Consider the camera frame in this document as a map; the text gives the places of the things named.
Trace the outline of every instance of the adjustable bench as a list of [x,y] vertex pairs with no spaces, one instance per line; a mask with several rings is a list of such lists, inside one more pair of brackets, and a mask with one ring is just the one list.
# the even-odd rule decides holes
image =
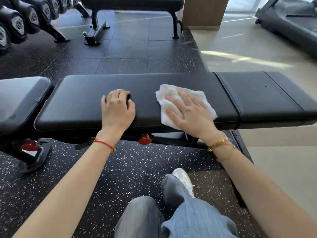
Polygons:
[[183,32],[183,25],[177,19],[176,12],[184,6],[184,0],[81,0],[81,3],[92,10],[91,20],[93,27],[85,33],[86,45],[93,46],[100,44],[98,36],[105,28],[109,28],[104,22],[98,24],[97,13],[99,10],[136,10],[136,11],[163,11],[168,12],[173,18],[173,38],[179,38],[177,24],[180,24],[180,31]]
[[317,102],[276,72],[73,75],[54,90],[48,78],[26,77],[0,80],[0,150],[20,159],[19,169],[25,173],[40,168],[48,156],[50,144],[36,143],[39,138],[79,144],[77,149],[89,145],[101,128],[102,95],[118,88],[129,90],[136,105],[123,140],[148,135],[152,143],[206,148],[161,124],[155,91],[164,83],[204,91],[221,130],[317,122]]

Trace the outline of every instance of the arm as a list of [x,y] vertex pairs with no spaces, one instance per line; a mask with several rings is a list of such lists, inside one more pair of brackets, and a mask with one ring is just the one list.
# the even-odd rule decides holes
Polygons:
[[[184,117],[180,118],[172,110],[167,110],[166,114],[182,130],[200,138],[208,146],[226,138],[216,129],[203,102],[184,92],[179,92],[179,95],[184,103],[169,96],[166,98],[180,109]],[[316,237],[317,224],[312,218],[239,150],[227,144],[213,148],[213,152],[268,237]]]
[[[101,99],[102,129],[97,138],[112,147],[135,117],[134,103],[121,89]],[[13,238],[71,238],[105,166],[111,148],[94,142],[46,196]]]

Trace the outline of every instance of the beige tile floor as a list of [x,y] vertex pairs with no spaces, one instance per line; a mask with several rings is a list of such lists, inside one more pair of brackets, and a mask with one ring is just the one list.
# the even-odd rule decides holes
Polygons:
[[[219,31],[192,31],[209,70],[278,71],[317,100],[317,61],[254,21],[231,16]],[[317,221],[317,125],[240,133],[254,163]]]

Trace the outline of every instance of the gold bracelet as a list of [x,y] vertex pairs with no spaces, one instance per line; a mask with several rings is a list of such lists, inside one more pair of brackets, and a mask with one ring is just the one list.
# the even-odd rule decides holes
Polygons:
[[211,152],[213,148],[216,148],[216,147],[219,147],[219,146],[222,146],[222,145],[231,145],[233,147],[233,149],[236,149],[236,147],[231,143],[225,143],[226,141],[229,141],[229,138],[225,138],[225,139],[222,139],[220,141],[218,141],[217,143],[211,145],[211,146],[208,146],[208,151]]

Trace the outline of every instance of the red string bracelet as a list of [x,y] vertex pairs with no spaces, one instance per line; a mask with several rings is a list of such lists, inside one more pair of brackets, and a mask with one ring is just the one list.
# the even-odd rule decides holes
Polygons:
[[114,147],[112,147],[110,144],[107,144],[107,143],[104,142],[104,141],[101,141],[101,140],[99,140],[99,139],[95,139],[94,142],[99,142],[99,143],[105,144],[106,146],[108,146],[109,148],[112,149],[112,152],[111,152],[111,153],[116,152],[116,149],[115,149]]

